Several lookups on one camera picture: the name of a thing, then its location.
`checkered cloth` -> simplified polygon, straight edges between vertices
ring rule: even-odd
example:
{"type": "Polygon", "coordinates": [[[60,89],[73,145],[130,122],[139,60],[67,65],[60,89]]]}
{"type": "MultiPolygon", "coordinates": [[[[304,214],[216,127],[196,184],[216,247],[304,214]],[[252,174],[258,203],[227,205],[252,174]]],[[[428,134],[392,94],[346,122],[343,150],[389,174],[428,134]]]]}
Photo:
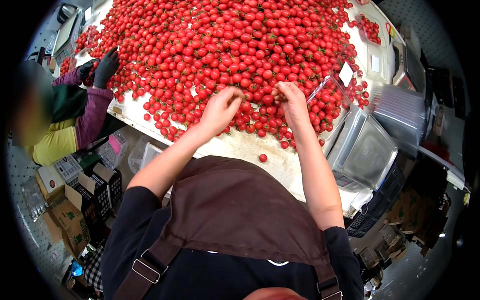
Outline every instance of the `checkered cloth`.
{"type": "Polygon", "coordinates": [[[95,254],[87,258],[84,263],[84,276],[87,284],[93,286],[95,290],[100,292],[103,292],[102,273],[100,272],[102,254],[103,247],[99,246],[95,254]]]}

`scissors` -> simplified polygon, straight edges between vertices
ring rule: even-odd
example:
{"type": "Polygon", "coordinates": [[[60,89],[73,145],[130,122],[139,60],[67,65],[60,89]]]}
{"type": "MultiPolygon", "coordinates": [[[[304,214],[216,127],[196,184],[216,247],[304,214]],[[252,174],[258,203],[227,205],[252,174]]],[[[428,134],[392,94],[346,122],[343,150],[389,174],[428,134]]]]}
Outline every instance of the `scissors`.
{"type": "Polygon", "coordinates": [[[388,32],[388,44],[390,45],[392,43],[392,38],[395,37],[395,30],[393,30],[389,22],[385,23],[385,28],[388,32]]]}

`black shirt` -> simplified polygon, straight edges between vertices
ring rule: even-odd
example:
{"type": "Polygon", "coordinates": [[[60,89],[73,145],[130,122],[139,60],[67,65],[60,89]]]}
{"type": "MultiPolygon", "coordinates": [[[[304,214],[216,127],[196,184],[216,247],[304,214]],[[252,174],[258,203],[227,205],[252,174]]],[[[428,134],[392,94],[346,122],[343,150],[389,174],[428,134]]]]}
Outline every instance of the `black shirt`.
{"type": "MultiPolygon", "coordinates": [[[[170,217],[148,189],[128,189],[123,197],[101,261],[104,295],[112,299],[136,258],[160,236],[170,217]]],[[[359,262],[345,229],[324,231],[331,265],[343,299],[363,299],[359,262]]],[[[259,288],[285,287],[316,299],[317,275],[312,266],[182,249],[158,284],[144,299],[243,299],[259,288]]]]}

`yellow shirt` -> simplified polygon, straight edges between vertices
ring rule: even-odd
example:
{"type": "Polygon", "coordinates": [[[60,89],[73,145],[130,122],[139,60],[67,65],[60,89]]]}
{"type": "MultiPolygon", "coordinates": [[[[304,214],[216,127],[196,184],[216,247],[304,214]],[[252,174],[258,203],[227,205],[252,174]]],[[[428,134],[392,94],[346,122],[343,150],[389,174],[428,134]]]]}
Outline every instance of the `yellow shirt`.
{"type": "Polygon", "coordinates": [[[43,166],[49,166],[57,160],[77,151],[76,119],[68,119],[50,125],[45,137],[34,146],[33,160],[43,166]]]}

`person's hand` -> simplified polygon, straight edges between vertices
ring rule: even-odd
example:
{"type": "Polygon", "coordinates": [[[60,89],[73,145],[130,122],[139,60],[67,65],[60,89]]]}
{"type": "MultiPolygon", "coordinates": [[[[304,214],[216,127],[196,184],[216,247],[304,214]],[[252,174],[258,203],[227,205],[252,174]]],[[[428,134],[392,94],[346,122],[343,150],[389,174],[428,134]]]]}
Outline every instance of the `person's hand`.
{"type": "Polygon", "coordinates": [[[87,61],[83,65],[81,65],[80,68],[78,68],[78,77],[80,78],[81,81],[84,81],[85,79],[88,78],[88,73],[93,68],[94,61],[100,61],[100,60],[92,59],[90,61],[87,61]]]}
{"type": "Polygon", "coordinates": [[[117,47],[113,47],[102,58],[98,67],[95,69],[95,78],[93,79],[93,86],[101,89],[107,88],[107,83],[115,74],[120,66],[117,47]]]}
{"type": "Polygon", "coordinates": [[[275,104],[283,109],[287,124],[294,133],[301,131],[305,126],[311,127],[305,95],[294,83],[278,82],[272,96],[275,104]]]}
{"type": "Polygon", "coordinates": [[[222,132],[237,113],[244,96],[240,89],[229,86],[208,100],[197,127],[208,139],[222,132]]]}

